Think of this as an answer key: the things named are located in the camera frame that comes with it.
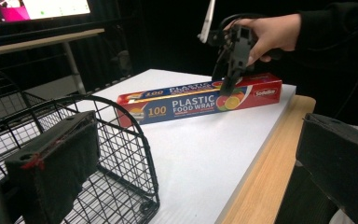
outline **black wire basket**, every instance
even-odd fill
[[[62,223],[149,222],[159,208],[150,146],[136,120],[120,105],[101,97],[64,97],[0,119],[0,182],[7,177],[7,157],[59,121],[91,110],[98,120],[97,172],[83,184],[73,210]],[[131,120],[131,126],[120,125],[122,116]],[[23,222],[22,217],[15,219]]]

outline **computer monitor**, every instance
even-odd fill
[[[90,13],[87,0],[0,0],[3,22],[30,21]]]

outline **cardboard box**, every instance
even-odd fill
[[[270,73],[242,77],[230,96],[220,96],[223,81],[201,82],[119,95],[117,103],[140,124],[185,119],[279,103],[282,81]],[[130,126],[120,116],[123,126]]]

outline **white tabletop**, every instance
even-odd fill
[[[148,70],[95,95],[115,101],[124,93],[210,79]],[[161,202],[150,223],[219,222],[295,92],[295,86],[283,85],[278,104],[142,125]]]

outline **human hand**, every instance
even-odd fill
[[[271,49],[295,50],[301,18],[299,14],[291,14],[272,18],[241,19],[233,21],[225,29],[233,23],[251,28],[258,38],[249,54],[247,65],[251,65],[258,59],[265,63],[271,61],[271,57],[265,55]]]

